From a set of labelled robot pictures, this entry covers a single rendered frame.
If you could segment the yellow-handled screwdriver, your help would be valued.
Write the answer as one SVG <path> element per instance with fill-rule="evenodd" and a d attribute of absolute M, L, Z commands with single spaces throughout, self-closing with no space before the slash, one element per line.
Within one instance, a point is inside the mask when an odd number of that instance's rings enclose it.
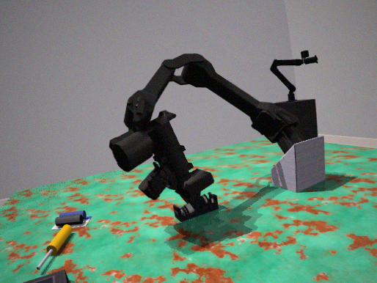
<path fill-rule="evenodd" d="M 37 266 L 37 270 L 39 270 L 45 261 L 50 257 L 50 255 L 55 255 L 60 247 L 64 244 L 67 237 L 72 232 L 72 227 L 70 225 L 64 225 L 63 228 L 61 228 L 61 231 L 57 234 L 57 236 L 50 242 L 50 244 L 47 246 L 47 255 L 45 255 L 44 259 L 41 261 L 41 263 Z"/>

